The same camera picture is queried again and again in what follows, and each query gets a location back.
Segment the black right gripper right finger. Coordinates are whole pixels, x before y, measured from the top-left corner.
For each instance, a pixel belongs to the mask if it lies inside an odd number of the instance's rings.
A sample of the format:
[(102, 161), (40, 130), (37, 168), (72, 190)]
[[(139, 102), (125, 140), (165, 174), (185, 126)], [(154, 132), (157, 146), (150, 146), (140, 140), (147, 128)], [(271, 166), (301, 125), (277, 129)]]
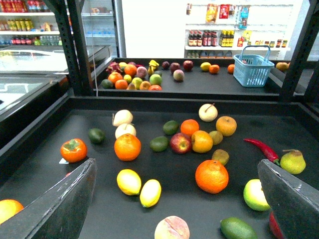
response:
[(263, 159), (258, 176), (266, 201), (285, 239), (319, 237), (319, 191), (276, 164)]

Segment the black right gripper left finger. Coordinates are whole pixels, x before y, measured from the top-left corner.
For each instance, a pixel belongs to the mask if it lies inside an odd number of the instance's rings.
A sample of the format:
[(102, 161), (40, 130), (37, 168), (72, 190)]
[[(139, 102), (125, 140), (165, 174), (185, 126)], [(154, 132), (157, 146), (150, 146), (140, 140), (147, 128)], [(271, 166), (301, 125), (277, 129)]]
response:
[(87, 159), (67, 177), (0, 226), (2, 239), (77, 239), (91, 204), (96, 160)]

